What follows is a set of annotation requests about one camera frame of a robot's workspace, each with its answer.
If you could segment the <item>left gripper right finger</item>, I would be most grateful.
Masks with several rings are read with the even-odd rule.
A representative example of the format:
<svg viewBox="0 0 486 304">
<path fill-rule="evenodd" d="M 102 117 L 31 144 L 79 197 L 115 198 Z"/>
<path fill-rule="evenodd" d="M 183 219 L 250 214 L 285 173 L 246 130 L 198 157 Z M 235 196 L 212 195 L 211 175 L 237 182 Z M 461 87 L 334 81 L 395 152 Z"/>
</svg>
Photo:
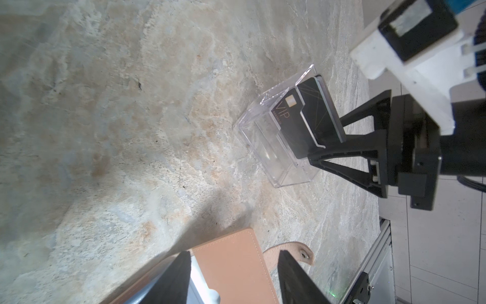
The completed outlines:
<svg viewBox="0 0 486 304">
<path fill-rule="evenodd" d="M 283 304 L 330 303 L 287 250 L 280 251 L 277 269 Z"/>
</svg>

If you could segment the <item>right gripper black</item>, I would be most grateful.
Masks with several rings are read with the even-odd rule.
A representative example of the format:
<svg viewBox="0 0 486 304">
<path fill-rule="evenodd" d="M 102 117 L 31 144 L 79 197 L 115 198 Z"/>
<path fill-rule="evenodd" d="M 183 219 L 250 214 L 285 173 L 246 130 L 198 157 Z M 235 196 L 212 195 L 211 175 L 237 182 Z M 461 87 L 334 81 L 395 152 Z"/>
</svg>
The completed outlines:
<svg viewBox="0 0 486 304">
<path fill-rule="evenodd" d="M 343 127 L 373 117 L 375 131 L 316 149 L 308 155 L 310 164 L 379 198 L 387 197 L 389 182 L 420 210 L 433 210 L 440 176 L 455 176 L 460 184 L 485 191 L 484 184 L 473 181 L 485 176 L 484 99 L 452 104 L 455 129 L 448 136 L 411 95 L 391 99 L 392 91 L 385 90 L 341 117 Z"/>
</svg>

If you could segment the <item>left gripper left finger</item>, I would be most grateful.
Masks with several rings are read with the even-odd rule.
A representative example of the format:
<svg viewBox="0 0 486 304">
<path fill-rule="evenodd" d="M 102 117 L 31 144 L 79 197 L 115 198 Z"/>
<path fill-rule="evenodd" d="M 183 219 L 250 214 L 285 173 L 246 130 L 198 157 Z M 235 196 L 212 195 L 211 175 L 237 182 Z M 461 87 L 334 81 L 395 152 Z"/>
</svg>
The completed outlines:
<svg viewBox="0 0 486 304">
<path fill-rule="evenodd" d="M 186 304 L 190 280 L 191 254 L 184 251 L 179 253 L 140 303 Z"/>
</svg>

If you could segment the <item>black VIP credit card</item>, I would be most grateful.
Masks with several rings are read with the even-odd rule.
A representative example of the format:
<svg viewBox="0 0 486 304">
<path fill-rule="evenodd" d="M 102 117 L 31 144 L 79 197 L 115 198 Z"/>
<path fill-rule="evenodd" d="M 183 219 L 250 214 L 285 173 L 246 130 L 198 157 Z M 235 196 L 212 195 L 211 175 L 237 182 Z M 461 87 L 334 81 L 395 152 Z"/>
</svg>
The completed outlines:
<svg viewBox="0 0 486 304">
<path fill-rule="evenodd" d="M 294 156 L 306 158 L 316 146 L 311 142 L 309 130 L 301 116 L 302 101 L 296 89 L 291 89 L 272 109 L 280 131 Z"/>
</svg>

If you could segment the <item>clear acrylic card stand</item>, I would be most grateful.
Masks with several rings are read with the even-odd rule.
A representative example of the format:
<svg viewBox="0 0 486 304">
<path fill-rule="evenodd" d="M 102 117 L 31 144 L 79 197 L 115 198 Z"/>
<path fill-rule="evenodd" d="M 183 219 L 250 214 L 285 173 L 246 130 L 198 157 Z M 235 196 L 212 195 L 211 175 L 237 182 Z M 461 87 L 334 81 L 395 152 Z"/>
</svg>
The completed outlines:
<svg viewBox="0 0 486 304">
<path fill-rule="evenodd" d="M 263 91 L 249 103 L 233 130 L 275 188 L 311 182 L 318 173 L 307 158 L 297 159 L 272 110 L 301 82 L 316 75 L 314 64 Z"/>
</svg>

